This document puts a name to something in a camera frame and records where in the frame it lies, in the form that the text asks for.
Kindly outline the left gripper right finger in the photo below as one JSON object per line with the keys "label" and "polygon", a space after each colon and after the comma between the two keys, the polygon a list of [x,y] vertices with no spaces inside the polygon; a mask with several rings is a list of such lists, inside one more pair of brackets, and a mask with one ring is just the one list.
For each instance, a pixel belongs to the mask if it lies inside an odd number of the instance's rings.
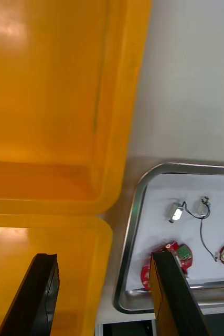
{"label": "left gripper right finger", "polygon": [[211,335],[179,263],[170,251],[152,253],[150,288],[158,335]]}

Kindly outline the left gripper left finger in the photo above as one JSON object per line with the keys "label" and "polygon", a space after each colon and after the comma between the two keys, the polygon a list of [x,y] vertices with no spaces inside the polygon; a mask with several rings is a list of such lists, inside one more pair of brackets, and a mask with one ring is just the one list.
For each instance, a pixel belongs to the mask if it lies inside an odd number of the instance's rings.
{"label": "left gripper left finger", "polygon": [[57,255],[37,254],[0,326],[0,335],[50,335],[60,279]]}

